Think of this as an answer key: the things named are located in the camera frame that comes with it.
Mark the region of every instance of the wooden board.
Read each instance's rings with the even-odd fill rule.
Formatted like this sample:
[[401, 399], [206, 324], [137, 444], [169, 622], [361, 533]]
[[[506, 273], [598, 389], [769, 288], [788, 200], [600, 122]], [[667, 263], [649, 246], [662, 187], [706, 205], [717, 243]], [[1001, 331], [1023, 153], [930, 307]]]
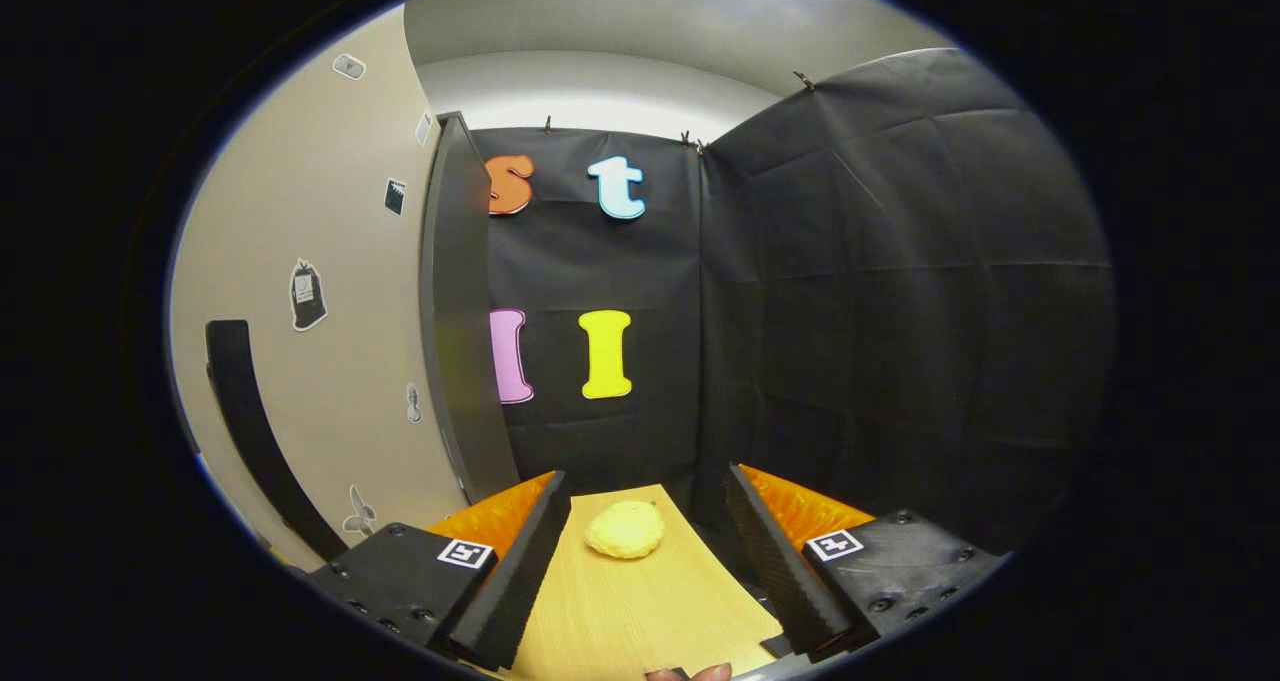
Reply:
[[[645, 558], [609, 558], [584, 540], [591, 518], [620, 501], [657, 503], [667, 531]], [[760, 641], [782, 627], [717, 561], [660, 485], [571, 503], [516, 664], [503, 677], [643, 681], [659, 668], [692, 675], [724, 662], [740, 676], [773, 661]]]

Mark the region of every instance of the black cloth wall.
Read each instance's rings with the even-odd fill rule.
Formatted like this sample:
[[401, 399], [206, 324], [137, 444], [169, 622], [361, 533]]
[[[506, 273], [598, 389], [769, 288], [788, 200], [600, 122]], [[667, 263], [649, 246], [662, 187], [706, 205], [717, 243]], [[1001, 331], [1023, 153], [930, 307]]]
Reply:
[[[604, 131], [472, 131], [486, 160], [530, 156], [527, 207], [489, 221], [493, 308], [520, 308], [520, 349], [534, 397], [503, 412], [521, 477], [564, 470], [571, 493], [660, 483], [689, 508], [698, 449], [700, 307], [698, 156], [672, 140]], [[599, 205], [591, 163], [626, 156], [645, 212], [621, 221]], [[579, 317], [631, 316], [623, 333], [630, 394], [589, 399]]]
[[954, 49], [855, 67], [707, 147], [695, 517], [753, 463], [992, 553], [1062, 493], [1114, 335], [1089, 195]]

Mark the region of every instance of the beige wall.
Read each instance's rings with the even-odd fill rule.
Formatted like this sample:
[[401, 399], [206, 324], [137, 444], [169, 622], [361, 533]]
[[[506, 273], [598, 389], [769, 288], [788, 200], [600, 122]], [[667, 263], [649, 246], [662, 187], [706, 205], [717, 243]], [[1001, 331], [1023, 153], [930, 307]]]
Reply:
[[[361, 79], [332, 69], [339, 52]], [[428, 526], [466, 506], [435, 425], [419, 321], [422, 204], [439, 140], [415, 138], [428, 102], [398, 6], [320, 52], [237, 131], [205, 180], [177, 256], [170, 346], [178, 394], [216, 484], [292, 563], [321, 559], [280, 521], [232, 444], [205, 371], [205, 324], [248, 321], [262, 405], [280, 449], [339, 536], [356, 484], [390, 521]], [[401, 216], [388, 178], [408, 188]], [[293, 330], [289, 283], [315, 265], [328, 316]], [[404, 389], [424, 419], [407, 419]]]

